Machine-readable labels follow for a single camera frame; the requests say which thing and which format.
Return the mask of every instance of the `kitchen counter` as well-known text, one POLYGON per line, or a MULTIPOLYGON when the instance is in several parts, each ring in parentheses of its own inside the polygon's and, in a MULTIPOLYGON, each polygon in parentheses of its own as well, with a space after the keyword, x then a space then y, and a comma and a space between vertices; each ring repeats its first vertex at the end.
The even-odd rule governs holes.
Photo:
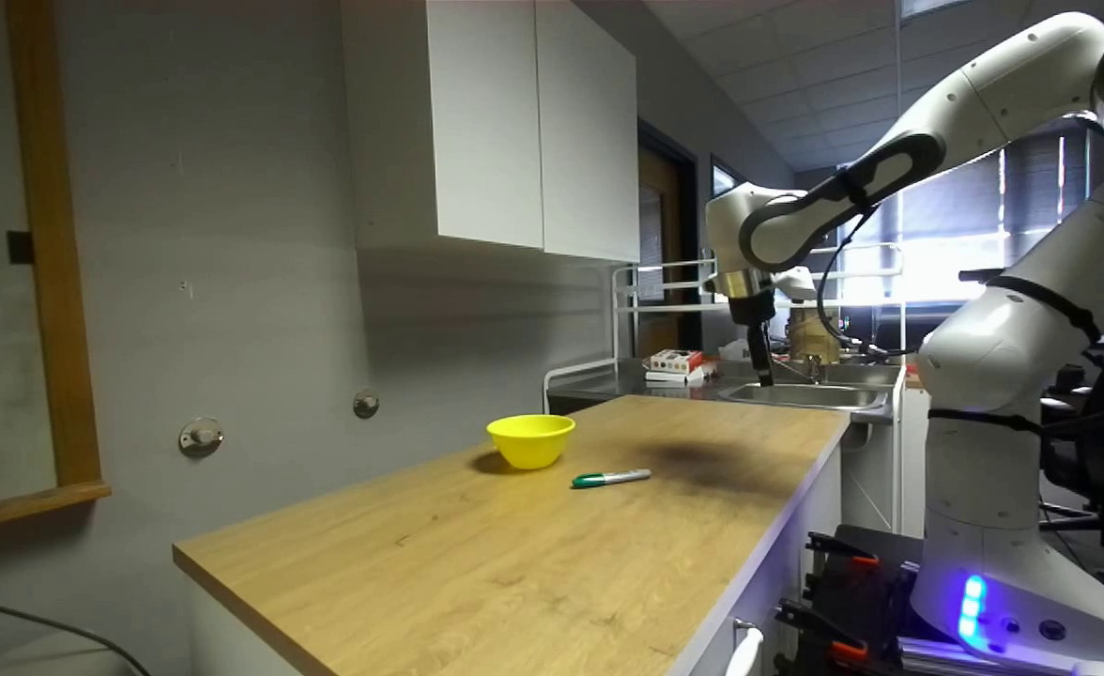
POLYGON ((512 472, 479 443, 180 539, 172 559, 302 673, 681 673, 850 425, 681 398, 573 422, 552 469, 512 472), (652 479, 572 488, 636 464, 652 479))

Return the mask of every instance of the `cabinet handle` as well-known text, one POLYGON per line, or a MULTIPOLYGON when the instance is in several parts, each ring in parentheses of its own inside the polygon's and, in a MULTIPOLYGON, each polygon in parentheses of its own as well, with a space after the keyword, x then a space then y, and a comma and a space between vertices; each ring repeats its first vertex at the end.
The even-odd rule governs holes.
POLYGON ((727 676, 751 676, 755 655, 761 650, 767 634, 751 623, 740 623, 740 619, 735 619, 735 632, 745 632, 745 637, 731 650, 727 676))

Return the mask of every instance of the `yellow bowl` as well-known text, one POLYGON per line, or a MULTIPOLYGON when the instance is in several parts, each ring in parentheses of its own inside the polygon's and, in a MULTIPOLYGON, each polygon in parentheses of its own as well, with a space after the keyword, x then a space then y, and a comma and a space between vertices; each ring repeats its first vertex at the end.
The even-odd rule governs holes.
POLYGON ((563 458, 563 448, 578 425, 555 412, 519 412, 484 425, 492 448, 512 469, 545 469, 563 458))

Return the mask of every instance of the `pen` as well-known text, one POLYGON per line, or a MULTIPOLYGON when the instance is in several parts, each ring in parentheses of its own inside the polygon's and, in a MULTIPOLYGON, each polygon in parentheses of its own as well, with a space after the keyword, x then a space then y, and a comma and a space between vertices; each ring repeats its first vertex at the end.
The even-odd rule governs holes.
POLYGON ((627 469, 627 472, 578 472, 573 488, 603 488, 603 486, 627 486, 627 479, 646 479, 652 469, 627 469))

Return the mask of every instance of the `ceiling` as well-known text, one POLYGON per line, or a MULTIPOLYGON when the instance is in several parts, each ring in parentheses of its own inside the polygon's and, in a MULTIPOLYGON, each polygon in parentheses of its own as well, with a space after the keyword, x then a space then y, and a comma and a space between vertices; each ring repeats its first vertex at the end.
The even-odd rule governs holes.
POLYGON ((646 0, 792 171, 862 153, 892 116, 1014 31, 1104 0, 646 0))

